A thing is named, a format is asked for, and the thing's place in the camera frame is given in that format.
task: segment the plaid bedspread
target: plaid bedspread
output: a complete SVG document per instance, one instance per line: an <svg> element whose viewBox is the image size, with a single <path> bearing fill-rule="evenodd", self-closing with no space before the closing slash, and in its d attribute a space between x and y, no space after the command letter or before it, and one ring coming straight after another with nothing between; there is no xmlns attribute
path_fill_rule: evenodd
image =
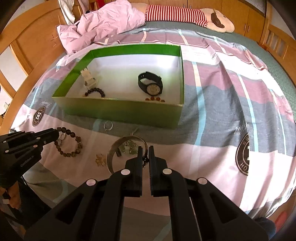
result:
<svg viewBox="0 0 296 241"><path fill-rule="evenodd" d="M113 122L106 132L104 120L67 115L53 101L54 91L90 49L135 43L181 46L185 104L176 129ZM33 126L33 115L42 106L45 115ZM136 135L153 145L169 168L193 180L206 177L252 218L271 215L295 188L296 128L289 103L258 57L214 36L143 28L64 56L38 81L13 124L17 131L34 132L58 126L81 136L81 154L65 158L48 144L40 163L25 174L31 188L52 206L87 179L108 178L107 167L97 166L96 154L106 155L114 141L136 127ZM63 150L74 149L75 142L66 138ZM114 169L132 157L114 157ZM171 239L168 199L151 197L148 168L143 196L126 198L124 206L122 240Z"/></svg>

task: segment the wooden bed frame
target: wooden bed frame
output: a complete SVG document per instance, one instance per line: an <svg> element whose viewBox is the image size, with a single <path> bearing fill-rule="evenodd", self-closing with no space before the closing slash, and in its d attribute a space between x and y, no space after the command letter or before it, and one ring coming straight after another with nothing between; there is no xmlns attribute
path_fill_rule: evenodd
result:
<svg viewBox="0 0 296 241"><path fill-rule="evenodd" d="M96 0L89 0L89 7L97 10ZM74 1L73 14L76 20L82 15L78 0ZM272 6L268 3L263 35L259 44L273 55L296 84L296 41L271 25L271 17ZM17 17L1 33L0 54L10 47L27 78L16 91L0 71L0 85L12 98L5 117L0 117L0 135L8 133L36 82L65 51L56 31L56 27L60 24L66 24L66 21L59 3L57 0L48 0Z"/></svg>

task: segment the plush toy's head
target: plush toy's head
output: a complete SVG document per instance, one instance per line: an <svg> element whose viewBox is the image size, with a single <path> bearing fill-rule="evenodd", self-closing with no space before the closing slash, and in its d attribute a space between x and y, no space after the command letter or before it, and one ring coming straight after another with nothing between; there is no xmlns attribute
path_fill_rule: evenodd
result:
<svg viewBox="0 0 296 241"><path fill-rule="evenodd" d="M233 23L226 18L218 10L211 8L202 8L200 9L206 16L208 24L207 28L220 32L220 33L232 33L234 31Z"/></svg>

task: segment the plush dog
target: plush dog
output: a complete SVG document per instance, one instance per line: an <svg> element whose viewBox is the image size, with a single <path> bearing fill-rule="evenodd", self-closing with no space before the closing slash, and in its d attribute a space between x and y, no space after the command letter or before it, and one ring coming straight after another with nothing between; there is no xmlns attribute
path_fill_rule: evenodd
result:
<svg viewBox="0 0 296 241"><path fill-rule="evenodd" d="M134 8L145 14L145 21L175 21L196 25L220 32L232 33L233 23L221 12L211 8L189 9L182 7L132 3Z"/></svg>

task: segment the watch face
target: watch face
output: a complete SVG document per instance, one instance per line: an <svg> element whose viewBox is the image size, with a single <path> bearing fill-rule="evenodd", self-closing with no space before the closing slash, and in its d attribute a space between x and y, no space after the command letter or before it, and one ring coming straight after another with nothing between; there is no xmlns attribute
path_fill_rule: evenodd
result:
<svg viewBox="0 0 296 241"><path fill-rule="evenodd" d="M158 95L160 92L160 88L156 84L150 84L147 86L147 93L150 94L151 96Z"/></svg>

